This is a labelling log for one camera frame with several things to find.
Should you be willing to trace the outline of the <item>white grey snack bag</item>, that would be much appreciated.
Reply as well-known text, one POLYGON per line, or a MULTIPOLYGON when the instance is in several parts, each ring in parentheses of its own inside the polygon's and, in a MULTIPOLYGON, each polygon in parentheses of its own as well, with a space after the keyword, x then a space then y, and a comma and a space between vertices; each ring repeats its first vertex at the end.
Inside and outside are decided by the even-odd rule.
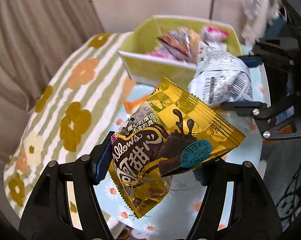
POLYGON ((197 67, 188 91, 211 108, 228 101, 252 101, 249 68, 227 51, 198 42, 197 67))

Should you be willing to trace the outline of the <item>pink snack packet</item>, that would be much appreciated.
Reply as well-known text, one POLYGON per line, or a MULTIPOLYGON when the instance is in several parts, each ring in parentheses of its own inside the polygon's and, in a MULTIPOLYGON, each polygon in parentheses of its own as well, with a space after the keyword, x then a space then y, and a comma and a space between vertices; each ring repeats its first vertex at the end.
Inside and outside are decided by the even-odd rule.
POLYGON ((206 25, 202 28, 199 36, 206 44, 213 46, 215 44, 225 42, 226 38, 229 36, 229 32, 210 25, 206 25))

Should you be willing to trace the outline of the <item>yellow chocolate pillows packet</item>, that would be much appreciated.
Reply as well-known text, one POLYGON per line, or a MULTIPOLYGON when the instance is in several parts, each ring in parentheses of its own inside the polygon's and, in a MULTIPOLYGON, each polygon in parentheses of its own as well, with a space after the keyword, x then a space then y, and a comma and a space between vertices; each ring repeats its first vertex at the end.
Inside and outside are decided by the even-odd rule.
POLYGON ((169 193, 172 177, 217 160, 244 134, 168 78, 111 137, 109 172, 124 202, 141 218, 169 193))

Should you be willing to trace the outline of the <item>red patterned snack bag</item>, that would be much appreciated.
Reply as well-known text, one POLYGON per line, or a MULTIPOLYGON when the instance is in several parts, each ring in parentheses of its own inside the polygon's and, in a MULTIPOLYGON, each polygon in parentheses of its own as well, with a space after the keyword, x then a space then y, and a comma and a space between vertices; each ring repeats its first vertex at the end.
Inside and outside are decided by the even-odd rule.
POLYGON ((178 60, 188 63, 197 62, 198 44, 201 37, 189 27, 180 27, 156 39, 178 60))

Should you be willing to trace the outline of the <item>beige orange snack bag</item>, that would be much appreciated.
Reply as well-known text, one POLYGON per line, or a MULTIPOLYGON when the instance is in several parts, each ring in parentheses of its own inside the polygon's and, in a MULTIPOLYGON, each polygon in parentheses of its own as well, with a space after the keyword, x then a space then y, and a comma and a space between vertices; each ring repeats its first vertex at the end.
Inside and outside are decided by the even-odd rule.
POLYGON ((138 98, 133 101, 125 101, 123 103, 125 110, 127 114, 131 115, 133 114, 143 103, 144 101, 149 97, 149 95, 145 95, 141 98, 138 98))

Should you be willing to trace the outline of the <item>blue daisy tablecloth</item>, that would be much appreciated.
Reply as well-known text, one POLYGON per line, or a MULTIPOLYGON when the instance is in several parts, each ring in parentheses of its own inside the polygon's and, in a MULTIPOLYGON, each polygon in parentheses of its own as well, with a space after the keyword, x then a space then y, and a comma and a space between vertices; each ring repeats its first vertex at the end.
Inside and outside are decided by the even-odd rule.
MULTIPOLYGON (((240 118, 234 112, 226 116, 231 124, 245 134, 241 145, 223 158, 241 164, 249 160, 258 168, 263 139, 253 121, 240 118)), ((196 181, 192 172, 173 177, 169 194, 144 217, 136 218, 121 198, 109 175, 94 187, 97 200, 112 233, 117 236, 129 226, 131 238, 178 239, 186 238, 199 212, 206 188, 196 181)))

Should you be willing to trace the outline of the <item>green striped floral blanket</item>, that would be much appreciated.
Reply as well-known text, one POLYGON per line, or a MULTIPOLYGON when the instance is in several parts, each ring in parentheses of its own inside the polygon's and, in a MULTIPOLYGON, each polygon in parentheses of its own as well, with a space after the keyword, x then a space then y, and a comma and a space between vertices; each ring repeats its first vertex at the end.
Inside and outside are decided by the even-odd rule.
POLYGON ((110 131, 129 91, 119 56, 129 33, 91 37, 61 65, 37 101, 20 144, 4 169, 7 200, 21 216, 48 162, 88 154, 110 131))

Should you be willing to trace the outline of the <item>yellow-green cardboard box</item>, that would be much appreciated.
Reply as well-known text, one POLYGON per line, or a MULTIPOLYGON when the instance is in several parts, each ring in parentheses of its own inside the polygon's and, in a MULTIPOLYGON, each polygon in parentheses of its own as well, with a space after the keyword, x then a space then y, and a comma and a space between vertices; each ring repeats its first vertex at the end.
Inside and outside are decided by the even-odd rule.
POLYGON ((182 55, 172 55, 157 38, 179 27, 188 27, 199 34, 205 26, 226 31, 228 35, 221 48, 234 56, 242 55, 237 34, 229 24, 191 16, 154 15, 136 27, 118 51, 129 77, 138 83, 157 86, 165 76, 187 89, 196 64, 182 55))

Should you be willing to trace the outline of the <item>beige curtain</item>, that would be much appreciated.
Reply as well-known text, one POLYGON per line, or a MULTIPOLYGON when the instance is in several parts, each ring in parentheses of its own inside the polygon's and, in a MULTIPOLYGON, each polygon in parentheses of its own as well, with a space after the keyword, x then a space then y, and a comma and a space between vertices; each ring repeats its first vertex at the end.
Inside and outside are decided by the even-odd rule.
POLYGON ((90 0, 0 0, 0 173, 59 67, 102 31, 90 0))

